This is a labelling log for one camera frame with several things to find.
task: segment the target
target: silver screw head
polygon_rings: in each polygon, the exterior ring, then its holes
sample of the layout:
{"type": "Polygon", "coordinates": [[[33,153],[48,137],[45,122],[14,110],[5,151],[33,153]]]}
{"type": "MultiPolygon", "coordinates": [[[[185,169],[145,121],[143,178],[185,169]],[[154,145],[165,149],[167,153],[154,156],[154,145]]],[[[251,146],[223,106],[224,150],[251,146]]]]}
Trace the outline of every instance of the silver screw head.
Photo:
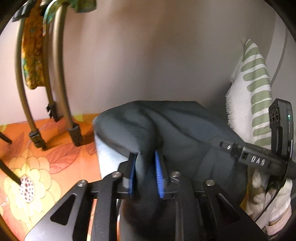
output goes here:
{"type": "Polygon", "coordinates": [[[171,176],[172,177],[180,177],[181,176],[181,173],[179,173],[179,172],[172,172],[171,173],[171,176]]]}
{"type": "Polygon", "coordinates": [[[214,186],[216,184],[216,182],[214,180],[208,179],[205,181],[205,184],[207,186],[214,186]]]}
{"type": "Polygon", "coordinates": [[[120,177],[121,176],[121,172],[113,172],[112,173],[112,177],[120,177]]]}
{"type": "Polygon", "coordinates": [[[87,181],[85,181],[85,180],[80,180],[78,183],[77,183],[77,186],[78,187],[83,187],[83,186],[85,186],[87,184],[87,181]]]}

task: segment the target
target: pink cuff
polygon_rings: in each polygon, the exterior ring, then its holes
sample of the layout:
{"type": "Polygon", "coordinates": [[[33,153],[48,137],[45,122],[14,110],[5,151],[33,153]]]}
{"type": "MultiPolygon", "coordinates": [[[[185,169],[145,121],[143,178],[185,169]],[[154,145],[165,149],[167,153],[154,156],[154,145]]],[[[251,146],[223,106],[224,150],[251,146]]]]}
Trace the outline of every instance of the pink cuff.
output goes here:
{"type": "Polygon", "coordinates": [[[291,205],[288,207],[288,210],[285,212],[285,214],[281,217],[281,219],[272,226],[266,226],[267,235],[271,236],[276,234],[277,232],[281,231],[282,228],[286,225],[289,218],[292,215],[292,208],[291,205]]]}

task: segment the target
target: flower center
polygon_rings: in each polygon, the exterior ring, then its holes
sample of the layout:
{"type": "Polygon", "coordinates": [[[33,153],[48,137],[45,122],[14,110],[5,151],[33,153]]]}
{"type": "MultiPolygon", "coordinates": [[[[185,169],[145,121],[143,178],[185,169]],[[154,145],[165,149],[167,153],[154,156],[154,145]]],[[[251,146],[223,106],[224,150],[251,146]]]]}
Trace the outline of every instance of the flower center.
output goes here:
{"type": "Polygon", "coordinates": [[[19,187],[19,194],[26,203],[33,201],[35,196],[35,187],[31,178],[26,175],[20,179],[21,185],[19,187]]]}

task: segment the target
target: floral tablecloth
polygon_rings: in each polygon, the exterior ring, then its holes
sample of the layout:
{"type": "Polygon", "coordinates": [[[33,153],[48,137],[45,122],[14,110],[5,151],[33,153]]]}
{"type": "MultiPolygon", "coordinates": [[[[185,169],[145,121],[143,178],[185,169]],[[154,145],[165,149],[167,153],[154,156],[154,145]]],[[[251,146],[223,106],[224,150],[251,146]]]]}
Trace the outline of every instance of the floral tablecloth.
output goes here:
{"type": "Polygon", "coordinates": [[[27,123],[0,126],[13,141],[0,140],[0,158],[22,181],[19,186],[0,171],[0,214],[20,241],[78,180],[101,179],[91,124],[95,116],[74,117],[83,135],[80,147],[72,143],[63,118],[37,121],[46,151],[30,141],[27,123]]]}

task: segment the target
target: green and white striped towel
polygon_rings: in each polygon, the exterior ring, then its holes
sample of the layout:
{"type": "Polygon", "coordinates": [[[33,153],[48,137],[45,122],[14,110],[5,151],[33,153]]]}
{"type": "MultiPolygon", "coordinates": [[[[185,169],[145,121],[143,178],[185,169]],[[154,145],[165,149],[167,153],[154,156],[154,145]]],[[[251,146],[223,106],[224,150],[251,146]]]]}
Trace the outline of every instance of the green and white striped towel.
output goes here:
{"type": "Polygon", "coordinates": [[[268,107],[272,103],[270,81],[258,46],[250,39],[244,46],[232,86],[226,94],[229,126],[248,143],[271,148],[268,107]]]}

